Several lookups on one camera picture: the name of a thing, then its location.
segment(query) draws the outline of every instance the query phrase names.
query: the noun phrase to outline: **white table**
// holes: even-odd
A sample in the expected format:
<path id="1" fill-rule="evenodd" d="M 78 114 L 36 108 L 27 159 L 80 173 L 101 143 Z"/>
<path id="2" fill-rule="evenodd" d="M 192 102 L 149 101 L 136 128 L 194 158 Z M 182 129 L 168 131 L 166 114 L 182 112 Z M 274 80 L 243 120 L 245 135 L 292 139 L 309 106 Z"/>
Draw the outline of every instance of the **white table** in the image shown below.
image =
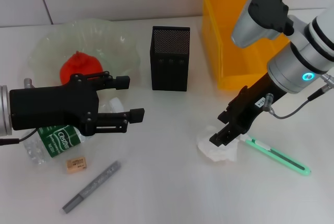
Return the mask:
<path id="1" fill-rule="evenodd" d="M 319 10 L 296 11 L 311 21 Z M 23 145 L 0 148 L 2 223 L 333 223 L 334 94 L 307 105 L 294 117 L 276 120 L 261 114 L 250 130 L 258 139 L 312 169 L 303 177 L 263 154 L 239 144 L 237 163 L 213 163 L 196 147 L 207 125 L 222 128 L 217 116 L 237 92 L 216 89 L 200 39 L 201 18 L 119 22 L 138 39 L 140 74 L 118 96 L 125 109 L 145 108 L 144 122 L 126 134 L 98 135 L 46 166 L 33 165 Z M 191 27 L 188 92 L 152 91 L 149 48 L 152 26 Z M 0 29 L 1 84 L 23 87 L 25 66 L 38 40 L 55 26 Z M 274 108 L 290 113 L 318 80 L 298 95 L 286 95 Z M 64 160 L 83 154 L 88 168 L 65 173 Z M 114 160 L 124 165 L 110 181 L 68 215 L 63 207 Z"/>

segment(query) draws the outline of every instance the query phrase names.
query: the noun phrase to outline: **yellow plastic bin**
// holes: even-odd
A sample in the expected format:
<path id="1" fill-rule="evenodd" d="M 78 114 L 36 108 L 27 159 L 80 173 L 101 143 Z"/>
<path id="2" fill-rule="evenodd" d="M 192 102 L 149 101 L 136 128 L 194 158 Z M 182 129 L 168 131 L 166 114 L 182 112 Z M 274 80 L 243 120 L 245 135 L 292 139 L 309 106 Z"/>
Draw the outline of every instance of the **yellow plastic bin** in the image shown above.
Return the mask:
<path id="1" fill-rule="evenodd" d="M 223 90 L 253 85 L 267 71 L 267 62 L 289 40 L 261 39 L 240 49 L 231 40 L 234 25 L 247 0 L 204 0 L 202 35 L 212 71 Z"/>

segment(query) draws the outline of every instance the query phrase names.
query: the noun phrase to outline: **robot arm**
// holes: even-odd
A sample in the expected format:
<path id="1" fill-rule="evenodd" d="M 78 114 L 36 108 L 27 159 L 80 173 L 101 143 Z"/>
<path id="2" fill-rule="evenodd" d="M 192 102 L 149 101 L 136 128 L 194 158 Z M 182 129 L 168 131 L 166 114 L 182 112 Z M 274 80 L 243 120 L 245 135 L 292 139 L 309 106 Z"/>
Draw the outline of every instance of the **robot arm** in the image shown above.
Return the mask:
<path id="1" fill-rule="evenodd" d="M 113 79 L 109 72 L 92 75 L 73 74 L 58 87 L 34 88 L 25 80 L 25 89 L 7 92 L 0 86 L 0 136 L 11 130 L 57 125 L 72 125 L 81 134 L 126 133 L 128 123 L 142 122 L 144 109 L 123 113 L 98 113 L 98 90 L 128 89 L 128 76 Z M 18 139 L 1 139 L 0 145 L 18 143 Z"/>
<path id="2" fill-rule="evenodd" d="M 332 77 L 326 74 L 334 66 L 334 7 L 310 24 L 288 16 L 288 10 L 282 0 L 246 3 L 232 33 L 237 46 L 245 48 L 261 38 L 275 39 L 280 33 L 290 43 L 268 62 L 268 73 L 250 88 L 244 87 L 219 115 L 227 126 L 210 138 L 216 146 L 227 145 L 239 134 L 247 133 L 254 119 L 262 111 L 270 111 L 271 105 L 286 93 L 298 93 L 319 77 L 327 84 L 308 101 L 334 87 Z"/>

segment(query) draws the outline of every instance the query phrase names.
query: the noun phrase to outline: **gray marker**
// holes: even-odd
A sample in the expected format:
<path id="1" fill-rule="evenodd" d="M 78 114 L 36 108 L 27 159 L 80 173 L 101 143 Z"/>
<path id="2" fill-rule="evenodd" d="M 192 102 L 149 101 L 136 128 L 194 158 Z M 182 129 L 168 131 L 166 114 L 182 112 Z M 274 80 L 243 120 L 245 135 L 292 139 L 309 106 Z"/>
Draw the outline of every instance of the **gray marker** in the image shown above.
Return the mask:
<path id="1" fill-rule="evenodd" d="M 74 196 L 64 207 L 63 211 L 68 214 L 73 208 L 78 206 L 84 199 L 86 199 L 92 192 L 101 186 L 107 179 L 109 179 L 115 172 L 121 168 L 121 163 L 115 161 L 99 176 L 97 176 L 91 183 L 89 183 L 83 190 Z"/>

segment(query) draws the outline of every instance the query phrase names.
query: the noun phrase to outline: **black mesh cube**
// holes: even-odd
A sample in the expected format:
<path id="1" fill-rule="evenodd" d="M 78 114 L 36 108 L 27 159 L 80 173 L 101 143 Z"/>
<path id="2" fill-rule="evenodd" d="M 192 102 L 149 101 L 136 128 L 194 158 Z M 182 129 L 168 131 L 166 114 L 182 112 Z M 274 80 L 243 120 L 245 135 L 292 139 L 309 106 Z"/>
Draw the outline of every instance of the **black mesh cube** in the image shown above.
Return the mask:
<path id="1" fill-rule="evenodd" d="M 151 40 L 152 89 L 187 91 L 189 27 L 153 27 Z"/>

